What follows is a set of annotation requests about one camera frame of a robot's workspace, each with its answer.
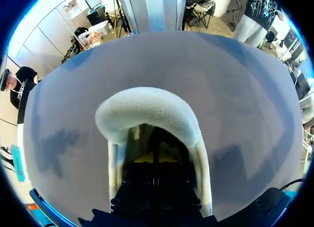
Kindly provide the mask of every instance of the black bolt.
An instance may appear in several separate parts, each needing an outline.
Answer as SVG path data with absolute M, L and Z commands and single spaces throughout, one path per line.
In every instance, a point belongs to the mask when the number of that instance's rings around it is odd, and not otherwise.
M 143 209 L 143 210 L 148 210 L 148 209 L 150 209 L 150 204 L 149 204 L 149 202 L 144 202 L 143 204 L 141 204 L 140 206 L 139 206 L 139 208 L 141 208 L 141 209 Z
M 194 199 L 194 200 L 191 202 L 191 204 L 192 204 L 193 206 L 198 206 L 198 205 L 201 204 L 201 200 L 199 200 L 198 198 L 196 198 L 196 199 Z
M 111 199 L 110 201 L 112 206 L 118 206 L 120 204 L 120 200 L 118 199 Z
M 266 208 L 265 209 L 265 212 L 267 215 L 269 215 L 271 213 L 272 209 L 270 207 Z
M 83 218 L 81 217 L 78 217 L 78 222 L 83 225 L 85 223 L 86 220 L 84 220 Z
M 124 179 L 124 180 L 122 181 L 122 184 L 128 184 L 128 183 L 131 183 L 131 181 L 130 181 L 129 179 Z
M 169 210 L 169 209 L 171 209 L 171 204 L 168 202 L 163 202 L 160 204 L 160 208 L 163 210 Z
M 262 202 L 260 199 L 257 199 L 256 205 L 257 205 L 257 206 L 262 206 L 262 205 L 263 205 L 263 202 Z

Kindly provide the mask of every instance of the black t-shirt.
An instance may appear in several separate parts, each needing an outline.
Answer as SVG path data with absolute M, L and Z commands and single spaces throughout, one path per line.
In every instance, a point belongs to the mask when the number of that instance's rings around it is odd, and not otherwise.
M 34 82 L 34 77 L 37 75 L 37 72 L 35 72 L 33 69 L 22 66 L 17 73 L 15 74 L 15 77 L 19 79 L 19 81 L 23 84 L 26 80 L 30 80 Z M 18 99 L 18 93 L 21 88 L 20 82 L 17 81 L 17 84 L 13 90 L 10 92 L 10 101 L 13 104 L 16 109 L 19 108 L 20 100 Z
M 257 22 L 264 29 L 269 30 L 280 6 L 273 0 L 248 0 L 244 14 Z

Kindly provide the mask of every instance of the gray table surface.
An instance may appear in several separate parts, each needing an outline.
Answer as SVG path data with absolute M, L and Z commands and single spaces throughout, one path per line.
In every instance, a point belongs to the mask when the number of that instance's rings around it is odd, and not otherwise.
M 32 185 L 71 221 L 110 211 L 101 102 L 136 86 L 163 88 L 194 110 L 209 156 L 213 212 L 224 219 L 296 178 L 302 122 L 286 67 L 223 36 L 157 32 L 79 54 L 30 93 L 24 124 Z

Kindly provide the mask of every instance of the teal label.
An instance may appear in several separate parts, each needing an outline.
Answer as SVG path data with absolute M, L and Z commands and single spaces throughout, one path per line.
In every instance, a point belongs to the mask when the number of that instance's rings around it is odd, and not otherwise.
M 18 177 L 18 181 L 24 182 L 25 174 L 24 174 L 22 160 L 21 160 L 21 153 L 20 153 L 20 149 L 16 145 L 12 145 L 12 156 L 13 156 L 13 164 L 15 168 L 15 173 Z

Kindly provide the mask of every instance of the lanyard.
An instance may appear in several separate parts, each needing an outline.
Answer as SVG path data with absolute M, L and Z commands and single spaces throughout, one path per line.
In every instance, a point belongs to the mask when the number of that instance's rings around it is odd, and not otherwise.
M 20 100 L 21 99 L 21 96 L 22 96 L 22 93 L 23 93 L 23 90 L 24 90 L 24 82 L 23 83 L 21 83 L 21 81 L 17 78 L 17 77 L 14 77 L 20 84 L 21 84 L 21 87 L 20 87 L 20 90 L 19 91 L 16 91 L 16 90 L 14 90 L 14 89 L 11 89 L 13 92 L 16 92 L 16 93 L 18 93 L 18 99 Z

